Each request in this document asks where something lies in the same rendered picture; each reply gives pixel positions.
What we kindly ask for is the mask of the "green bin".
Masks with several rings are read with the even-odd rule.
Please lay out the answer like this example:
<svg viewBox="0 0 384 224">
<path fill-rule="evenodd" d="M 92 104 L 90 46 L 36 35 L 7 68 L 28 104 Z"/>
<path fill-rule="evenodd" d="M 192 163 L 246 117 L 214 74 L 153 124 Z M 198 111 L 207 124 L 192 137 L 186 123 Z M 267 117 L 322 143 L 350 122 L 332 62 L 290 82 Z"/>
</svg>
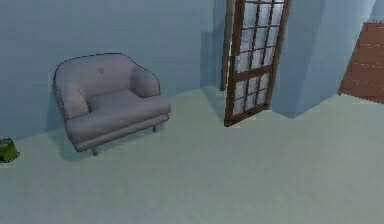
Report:
<svg viewBox="0 0 384 224">
<path fill-rule="evenodd" d="M 11 138 L 0 139 L 0 162 L 9 163 L 17 159 L 20 152 L 16 149 Z"/>
</svg>

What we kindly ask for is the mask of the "brown glass-paned room door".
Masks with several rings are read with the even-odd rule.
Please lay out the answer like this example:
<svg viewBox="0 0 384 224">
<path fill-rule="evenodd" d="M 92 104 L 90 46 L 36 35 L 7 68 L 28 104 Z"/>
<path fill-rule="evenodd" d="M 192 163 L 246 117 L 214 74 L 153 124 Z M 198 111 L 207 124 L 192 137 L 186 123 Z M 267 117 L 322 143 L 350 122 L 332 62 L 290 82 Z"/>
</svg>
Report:
<svg viewBox="0 0 384 224">
<path fill-rule="evenodd" d="M 270 108 L 290 0 L 232 0 L 223 55 L 224 125 Z"/>
</svg>

